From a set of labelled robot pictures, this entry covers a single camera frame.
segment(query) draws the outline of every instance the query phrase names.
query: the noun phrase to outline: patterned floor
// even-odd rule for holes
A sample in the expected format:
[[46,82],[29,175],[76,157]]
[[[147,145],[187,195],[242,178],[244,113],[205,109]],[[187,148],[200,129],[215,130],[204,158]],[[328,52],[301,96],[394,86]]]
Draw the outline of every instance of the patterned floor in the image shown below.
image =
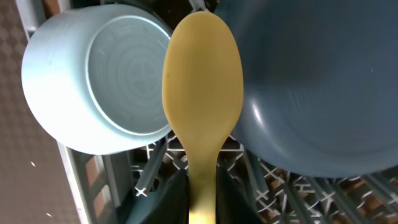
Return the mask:
[[14,1],[0,1],[0,222],[79,223],[57,143],[22,92],[27,40]]

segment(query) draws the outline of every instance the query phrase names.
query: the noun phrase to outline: kitchen utensil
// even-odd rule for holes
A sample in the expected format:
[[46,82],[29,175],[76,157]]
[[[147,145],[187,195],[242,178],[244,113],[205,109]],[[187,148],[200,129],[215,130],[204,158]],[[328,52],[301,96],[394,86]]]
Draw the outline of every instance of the kitchen utensil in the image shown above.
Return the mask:
[[162,97],[188,157],[190,223],[215,223],[217,156],[243,103],[238,48],[219,17],[195,12],[178,24],[166,53]]

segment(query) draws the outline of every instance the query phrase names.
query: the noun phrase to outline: dishwasher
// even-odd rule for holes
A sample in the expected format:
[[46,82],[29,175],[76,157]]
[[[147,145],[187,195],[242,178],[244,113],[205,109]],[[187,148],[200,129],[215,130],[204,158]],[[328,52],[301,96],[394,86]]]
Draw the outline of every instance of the dishwasher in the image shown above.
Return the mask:
[[[169,1],[173,2],[170,7],[134,0],[57,3],[60,11],[132,4],[175,27],[191,12],[214,11],[218,2]],[[29,39],[46,20],[43,5],[40,1],[16,2]],[[175,171],[188,169],[183,147],[173,132],[145,147],[105,156],[84,154],[60,142],[58,150],[81,223],[139,223],[165,181]],[[228,170],[264,223],[398,223],[398,167],[342,179],[303,177],[258,159],[232,136],[224,143],[217,165]]]

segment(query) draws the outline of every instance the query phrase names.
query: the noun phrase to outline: dish rack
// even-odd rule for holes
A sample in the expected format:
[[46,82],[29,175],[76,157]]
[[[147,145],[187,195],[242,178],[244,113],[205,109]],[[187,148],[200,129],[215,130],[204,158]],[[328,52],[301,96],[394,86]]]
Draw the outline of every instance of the dish rack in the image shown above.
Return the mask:
[[[58,3],[61,11],[71,6],[66,0]],[[192,11],[206,8],[204,1],[189,4]],[[42,11],[39,4],[18,6],[22,12],[32,7]],[[29,39],[44,17],[26,15],[22,23]],[[58,148],[82,223],[125,223],[137,200],[161,189],[176,170],[188,169],[173,132],[146,147],[106,156],[84,154],[61,143]],[[224,143],[217,165],[228,170],[266,223],[398,223],[398,167],[344,179],[306,177],[259,160],[232,137]]]

